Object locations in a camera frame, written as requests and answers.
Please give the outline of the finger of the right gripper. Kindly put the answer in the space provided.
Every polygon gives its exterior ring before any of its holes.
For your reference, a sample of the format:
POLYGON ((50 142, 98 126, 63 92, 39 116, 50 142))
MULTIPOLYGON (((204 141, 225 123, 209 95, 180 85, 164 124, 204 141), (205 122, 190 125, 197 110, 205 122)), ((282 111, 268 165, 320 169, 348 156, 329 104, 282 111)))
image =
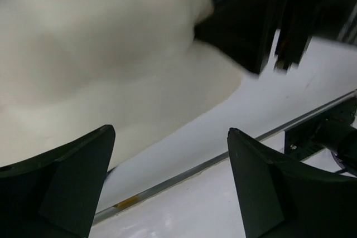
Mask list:
POLYGON ((252 74, 265 68, 277 29, 267 0, 233 0, 195 26, 195 38, 252 74))

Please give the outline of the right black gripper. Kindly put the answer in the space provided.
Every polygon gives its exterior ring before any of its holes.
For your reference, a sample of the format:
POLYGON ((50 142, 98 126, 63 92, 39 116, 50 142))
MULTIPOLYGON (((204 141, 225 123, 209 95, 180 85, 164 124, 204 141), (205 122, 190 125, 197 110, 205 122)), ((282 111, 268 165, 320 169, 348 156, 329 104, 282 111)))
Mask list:
POLYGON ((298 66, 312 37, 356 42, 356 0, 248 0, 248 40, 269 43, 279 38, 274 68, 298 66))

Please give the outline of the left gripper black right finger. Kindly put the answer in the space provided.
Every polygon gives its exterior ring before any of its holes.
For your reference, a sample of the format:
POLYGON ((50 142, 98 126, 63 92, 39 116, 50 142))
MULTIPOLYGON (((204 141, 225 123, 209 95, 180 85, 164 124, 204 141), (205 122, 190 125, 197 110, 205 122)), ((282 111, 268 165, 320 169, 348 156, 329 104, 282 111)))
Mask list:
POLYGON ((355 237, 356 179, 265 146, 239 129, 227 137, 246 237, 355 237))

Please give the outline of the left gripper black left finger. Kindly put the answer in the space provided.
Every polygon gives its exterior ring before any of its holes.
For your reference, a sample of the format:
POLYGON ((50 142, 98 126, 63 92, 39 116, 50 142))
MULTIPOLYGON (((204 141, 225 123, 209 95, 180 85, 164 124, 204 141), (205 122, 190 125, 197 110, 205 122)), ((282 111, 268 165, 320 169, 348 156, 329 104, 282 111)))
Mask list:
POLYGON ((104 125, 1 167, 1 237, 88 237, 114 142, 104 125))

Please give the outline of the cream pillow with bear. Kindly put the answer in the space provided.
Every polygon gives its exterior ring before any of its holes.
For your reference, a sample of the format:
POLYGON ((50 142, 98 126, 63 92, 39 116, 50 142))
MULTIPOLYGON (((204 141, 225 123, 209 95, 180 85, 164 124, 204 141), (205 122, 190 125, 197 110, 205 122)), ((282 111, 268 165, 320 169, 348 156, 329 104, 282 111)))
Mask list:
POLYGON ((242 72, 194 26, 211 0, 1 0, 1 165, 105 124, 110 167, 228 99, 242 72))

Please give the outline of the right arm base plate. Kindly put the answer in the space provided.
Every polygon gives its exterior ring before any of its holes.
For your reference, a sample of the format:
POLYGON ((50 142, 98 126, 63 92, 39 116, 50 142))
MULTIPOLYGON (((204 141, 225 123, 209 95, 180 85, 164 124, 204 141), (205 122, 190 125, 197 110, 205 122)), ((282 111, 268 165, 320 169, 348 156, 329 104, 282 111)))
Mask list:
POLYGON ((324 148, 338 153, 343 142, 356 136, 355 117, 355 111, 326 111, 289 128, 284 154, 304 161, 324 148))

